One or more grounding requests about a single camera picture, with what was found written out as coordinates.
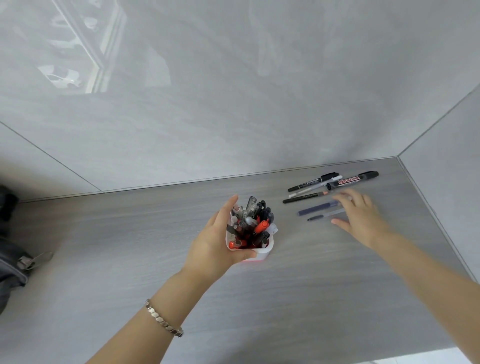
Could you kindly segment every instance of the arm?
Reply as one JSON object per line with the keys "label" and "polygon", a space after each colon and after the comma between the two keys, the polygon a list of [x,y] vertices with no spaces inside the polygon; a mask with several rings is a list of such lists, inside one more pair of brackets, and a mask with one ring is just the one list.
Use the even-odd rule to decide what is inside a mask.
{"label": "arm", "polygon": [[[225,227],[238,196],[231,197],[192,242],[183,268],[155,293],[150,303],[174,328],[179,328],[206,290],[235,263],[253,258],[250,249],[232,252]],[[157,364],[173,339],[145,307],[115,334],[87,364]]]}
{"label": "arm", "polygon": [[342,203],[349,222],[335,218],[332,223],[378,253],[427,306],[465,356],[473,364],[480,364],[480,285],[392,231],[367,195],[346,189],[334,199]]}

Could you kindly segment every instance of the pen holder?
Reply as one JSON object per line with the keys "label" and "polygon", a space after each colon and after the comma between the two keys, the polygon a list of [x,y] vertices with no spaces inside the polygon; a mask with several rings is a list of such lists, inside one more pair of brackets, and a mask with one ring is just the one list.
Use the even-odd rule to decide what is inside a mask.
{"label": "pen holder", "polygon": [[[225,243],[227,244],[227,248],[229,250],[235,251],[236,249],[230,249],[228,246],[228,234],[225,236]],[[255,248],[252,249],[253,251],[257,252],[257,256],[255,258],[249,258],[245,259],[244,262],[256,262],[260,260],[265,260],[267,256],[270,254],[270,252],[273,249],[273,235],[270,235],[268,238],[268,246],[266,248]]]}

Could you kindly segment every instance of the bracelet link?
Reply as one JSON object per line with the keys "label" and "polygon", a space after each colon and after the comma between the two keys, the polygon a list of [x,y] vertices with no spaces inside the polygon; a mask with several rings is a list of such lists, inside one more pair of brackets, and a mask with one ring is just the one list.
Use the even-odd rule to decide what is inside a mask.
{"label": "bracelet link", "polygon": [[171,332],[173,335],[181,338],[183,336],[183,329],[180,327],[178,330],[171,326],[167,321],[160,317],[160,315],[155,311],[155,309],[150,304],[150,300],[145,301],[145,307],[148,312],[154,317],[154,319],[161,325],[165,330]]}

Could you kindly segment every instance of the marker label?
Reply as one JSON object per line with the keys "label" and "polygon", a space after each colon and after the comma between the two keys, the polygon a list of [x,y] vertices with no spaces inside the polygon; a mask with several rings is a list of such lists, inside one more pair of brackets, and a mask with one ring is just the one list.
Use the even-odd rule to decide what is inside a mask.
{"label": "marker label", "polygon": [[338,184],[340,185],[340,184],[351,183],[351,182],[355,182],[355,181],[360,181],[360,177],[355,176],[355,177],[347,178],[346,180],[338,181]]}

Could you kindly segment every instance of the hand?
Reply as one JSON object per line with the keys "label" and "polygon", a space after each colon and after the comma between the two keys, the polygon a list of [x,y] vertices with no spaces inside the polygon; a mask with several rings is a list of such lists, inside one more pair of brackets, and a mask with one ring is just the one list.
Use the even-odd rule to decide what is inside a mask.
{"label": "hand", "polygon": [[182,270],[200,275],[213,284],[235,263],[257,256],[257,253],[251,249],[239,249],[233,252],[228,249],[225,242],[230,211],[237,200],[238,195],[232,196],[220,211],[210,218],[204,229],[193,240]]}
{"label": "hand", "polygon": [[379,237],[392,233],[390,225],[383,220],[377,206],[366,194],[348,188],[333,199],[342,204],[350,222],[334,218],[332,223],[349,232],[363,245],[373,249]]}

